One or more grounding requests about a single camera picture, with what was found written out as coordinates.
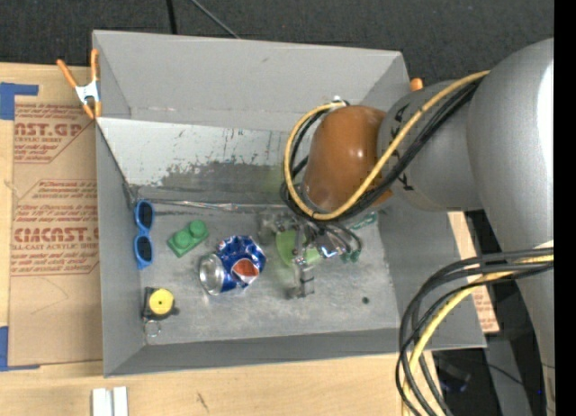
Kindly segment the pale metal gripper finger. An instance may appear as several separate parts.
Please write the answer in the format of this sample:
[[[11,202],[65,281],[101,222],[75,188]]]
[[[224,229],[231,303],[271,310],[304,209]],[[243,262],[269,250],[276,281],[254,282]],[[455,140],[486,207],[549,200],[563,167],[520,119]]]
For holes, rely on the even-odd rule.
[[[296,219],[288,214],[261,214],[258,217],[258,236],[273,237],[279,232],[292,229]]]
[[[305,298],[315,292],[314,266],[304,257],[295,258],[293,261],[295,286],[288,290],[288,298]]]

